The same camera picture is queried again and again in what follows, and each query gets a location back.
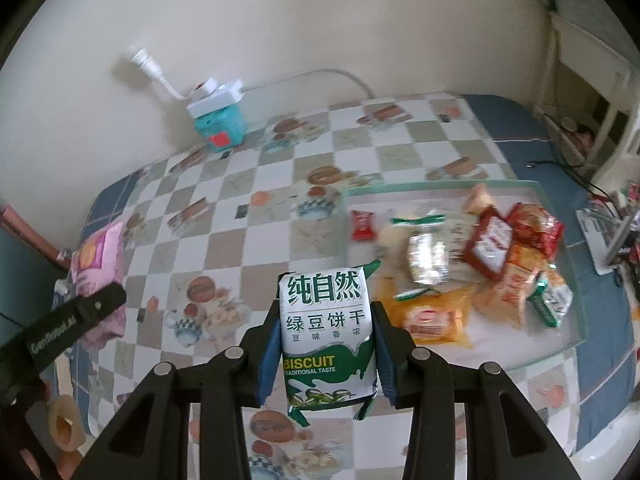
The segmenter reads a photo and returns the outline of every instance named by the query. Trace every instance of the yellow snack package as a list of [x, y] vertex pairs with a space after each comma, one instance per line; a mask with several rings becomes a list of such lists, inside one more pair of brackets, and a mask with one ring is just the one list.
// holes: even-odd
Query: yellow snack package
[[500, 282], [478, 292], [473, 298], [476, 310], [492, 319], [522, 328], [527, 296], [531, 294], [539, 273], [547, 267], [548, 261], [540, 251], [512, 245]]
[[376, 299], [384, 305], [389, 321], [393, 326], [407, 330], [416, 344], [472, 346], [465, 328], [475, 286], [397, 301], [394, 299], [396, 284], [393, 278], [380, 277], [377, 285]]

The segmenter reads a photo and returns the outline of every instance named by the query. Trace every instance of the white wall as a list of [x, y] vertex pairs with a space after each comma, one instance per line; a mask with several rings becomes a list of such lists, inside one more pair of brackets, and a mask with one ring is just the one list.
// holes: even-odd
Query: white wall
[[[529, 102], [539, 0], [48, 0], [0, 72], [0, 189], [55, 243], [76, 243], [97, 193], [196, 140], [180, 105], [119, 61], [146, 46], [179, 89], [322, 66], [377, 94], [449, 89]], [[360, 98], [320, 76], [243, 103], [250, 119]]]

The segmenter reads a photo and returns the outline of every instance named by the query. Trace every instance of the checkered tablecloth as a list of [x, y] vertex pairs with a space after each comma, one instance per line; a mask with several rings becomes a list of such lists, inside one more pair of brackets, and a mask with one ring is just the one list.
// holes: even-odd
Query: checkered tablecloth
[[[145, 168], [122, 215], [126, 333], [92, 355], [92, 432], [100, 433], [155, 364], [204, 363], [238, 343], [248, 327], [264, 320], [280, 273], [343, 265], [332, 212], [345, 187], [422, 181], [463, 156], [489, 178], [514, 178], [465, 100], [421, 94], [280, 116], [248, 133], [231, 152], [197, 146]], [[212, 282], [207, 296], [212, 299], [204, 304], [188, 295], [200, 276]], [[511, 377], [571, 453], [578, 426], [575, 351]], [[286, 417], [282, 381], [279, 372], [263, 409], [244, 413], [256, 474], [310, 480], [401, 477], [410, 410], [396, 412], [379, 396], [361, 422], [352, 420], [353, 408], [340, 408], [311, 412], [311, 425], [303, 430]], [[193, 420], [198, 415], [194, 405]], [[462, 420], [456, 425], [460, 464], [465, 462]], [[197, 471], [194, 438], [195, 431], [190, 478]]]

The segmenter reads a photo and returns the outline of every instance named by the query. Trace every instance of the screw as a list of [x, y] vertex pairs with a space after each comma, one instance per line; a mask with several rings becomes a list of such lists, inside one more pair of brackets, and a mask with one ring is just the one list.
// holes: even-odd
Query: screw
[[156, 375], [167, 375], [171, 371], [171, 365], [169, 363], [158, 363], [154, 366], [154, 373]]
[[417, 346], [411, 352], [411, 355], [414, 357], [414, 359], [426, 361], [429, 357], [431, 357], [431, 352], [429, 352], [429, 349], [425, 348], [424, 346]]
[[225, 350], [225, 357], [227, 359], [239, 359], [244, 355], [244, 350], [239, 346], [230, 346]]
[[484, 368], [484, 371], [490, 375], [498, 375], [502, 371], [500, 365], [498, 363], [494, 363], [493, 361], [485, 362], [482, 365], [482, 368]]

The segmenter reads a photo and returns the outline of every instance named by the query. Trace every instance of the power strip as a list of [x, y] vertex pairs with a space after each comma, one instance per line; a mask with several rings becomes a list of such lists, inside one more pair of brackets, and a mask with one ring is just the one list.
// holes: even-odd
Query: power strip
[[609, 274], [613, 272], [613, 267], [604, 264], [604, 258], [607, 255], [607, 240], [603, 234], [605, 231], [594, 217], [587, 215], [583, 210], [578, 209], [575, 215], [580, 224], [580, 228], [584, 234], [585, 240], [591, 252], [591, 259], [596, 272], [599, 275]]

